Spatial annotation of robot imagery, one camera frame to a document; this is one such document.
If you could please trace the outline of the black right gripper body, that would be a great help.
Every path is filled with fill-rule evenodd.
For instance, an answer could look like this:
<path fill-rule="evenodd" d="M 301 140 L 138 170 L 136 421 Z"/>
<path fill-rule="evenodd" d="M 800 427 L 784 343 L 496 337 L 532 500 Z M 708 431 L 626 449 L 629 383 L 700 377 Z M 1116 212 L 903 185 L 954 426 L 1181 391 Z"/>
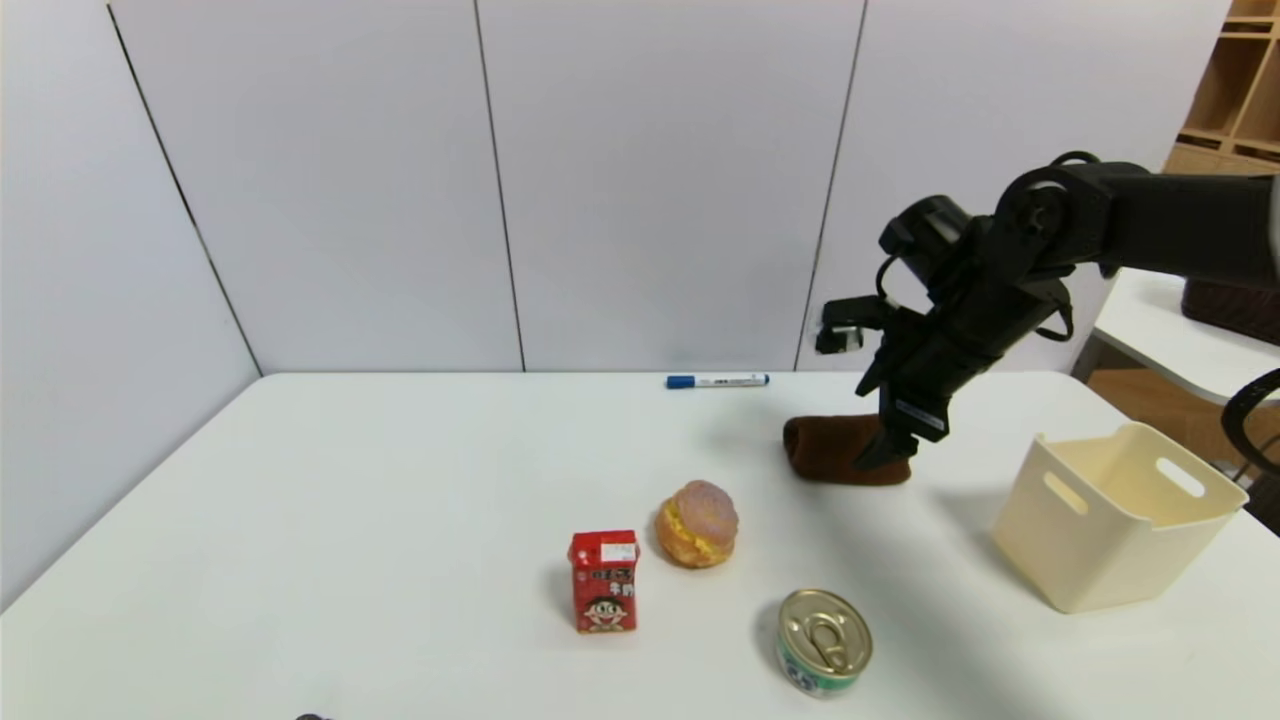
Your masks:
<path fill-rule="evenodd" d="M 950 433 L 951 398 L 1001 357 L 960 340 L 934 318 L 896 307 L 878 348 L 882 423 L 941 441 Z"/>

